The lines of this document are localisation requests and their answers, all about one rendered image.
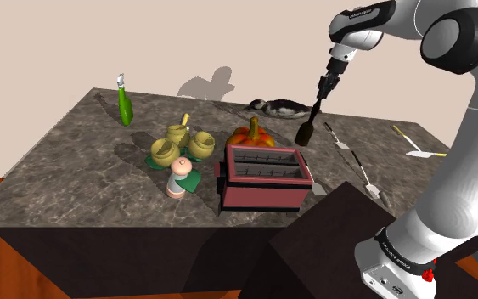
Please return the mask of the dark brown spatula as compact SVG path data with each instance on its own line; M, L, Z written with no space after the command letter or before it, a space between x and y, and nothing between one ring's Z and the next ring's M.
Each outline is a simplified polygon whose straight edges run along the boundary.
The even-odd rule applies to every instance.
M296 136L295 136L295 143L300 146L307 146L310 138L314 131L313 121L320 111L322 99L318 98L314 106L312 107L311 113L309 118L306 122L302 123Z

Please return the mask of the black and white duck figure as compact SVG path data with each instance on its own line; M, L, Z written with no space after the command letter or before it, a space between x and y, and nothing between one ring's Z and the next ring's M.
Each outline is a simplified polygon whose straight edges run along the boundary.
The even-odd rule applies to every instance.
M246 107L247 110L260 110L267 116L281 119L298 119L307 116L311 108L289 99L252 100Z

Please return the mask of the orange pumpkin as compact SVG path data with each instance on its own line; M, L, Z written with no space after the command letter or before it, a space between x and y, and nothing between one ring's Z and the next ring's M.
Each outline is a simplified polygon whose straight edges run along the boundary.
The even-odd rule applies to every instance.
M273 137L268 134L265 129L258 125L258 118L255 116L250 119L249 127L239 127L233 132L233 134L226 141L226 145L228 144L265 147L275 146Z

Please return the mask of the red toaster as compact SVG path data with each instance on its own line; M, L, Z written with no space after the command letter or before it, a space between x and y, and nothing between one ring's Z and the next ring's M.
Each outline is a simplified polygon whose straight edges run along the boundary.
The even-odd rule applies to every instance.
M219 208L231 212L298 212L314 184L297 149L228 144L214 166Z

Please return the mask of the dark robot stand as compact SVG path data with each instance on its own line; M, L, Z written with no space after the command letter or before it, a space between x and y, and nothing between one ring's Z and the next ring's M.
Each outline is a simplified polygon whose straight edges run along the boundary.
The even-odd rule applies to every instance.
M381 299L362 282L354 249L394 219L341 184L269 240L239 299Z

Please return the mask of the yellow pots on green leaves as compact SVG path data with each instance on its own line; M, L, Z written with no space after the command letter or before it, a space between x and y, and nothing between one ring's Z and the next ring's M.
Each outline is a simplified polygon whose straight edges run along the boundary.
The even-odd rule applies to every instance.
M216 147L216 140L208 132L198 131L191 136L188 119L189 114L185 113L179 124L168 126L166 136L152 143L150 155L145 159L152 169L171 170L166 194L173 199L181 199L187 192L196 190L201 174L193 163L210 157Z

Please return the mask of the green bottle with white top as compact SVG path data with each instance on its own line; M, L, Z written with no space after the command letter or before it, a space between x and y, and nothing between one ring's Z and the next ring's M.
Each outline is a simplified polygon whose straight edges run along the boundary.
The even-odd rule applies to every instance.
M121 73L116 78L118 87L118 107L121 115L121 123L129 126L133 119L132 101L126 96L124 74Z

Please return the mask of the black handled silver spatula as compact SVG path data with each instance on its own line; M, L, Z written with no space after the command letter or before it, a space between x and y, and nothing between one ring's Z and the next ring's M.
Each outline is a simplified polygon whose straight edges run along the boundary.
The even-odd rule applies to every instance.
M341 142L339 140L339 138L337 137L335 131L332 129L332 127L327 123L325 122L324 123L325 127L329 130L329 133L332 135L332 137L334 138L335 140L335 145L341 149L341 150L350 150L350 148L343 142Z

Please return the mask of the yellow and white handled spatula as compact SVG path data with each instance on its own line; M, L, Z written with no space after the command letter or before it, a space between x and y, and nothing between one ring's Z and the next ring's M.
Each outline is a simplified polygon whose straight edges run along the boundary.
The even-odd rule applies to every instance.
M414 147L414 150L407 152L406 155L425 159L430 158L432 156L447 156L446 153L423 151L408 135L404 134L396 125L393 125L392 128L396 131L396 133L404 137Z

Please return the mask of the black handled silver spoon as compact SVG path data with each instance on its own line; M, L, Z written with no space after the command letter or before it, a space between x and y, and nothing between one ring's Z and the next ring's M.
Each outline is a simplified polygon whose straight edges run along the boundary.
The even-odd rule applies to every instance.
M364 179L365 179L365 189L367 190L367 192L369 193L369 195L375 199L375 200L378 200L380 198L380 190L373 184L370 183L369 181L369 178L368 178L368 174L366 173L365 169L363 168L363 164L361 163L361 161L359 160L358 156L356 155L356 153L352 150L351 151L351 154L352 156L354 157L355 161L357 162L360 170L362 171L363 173L363 176L364 176Z

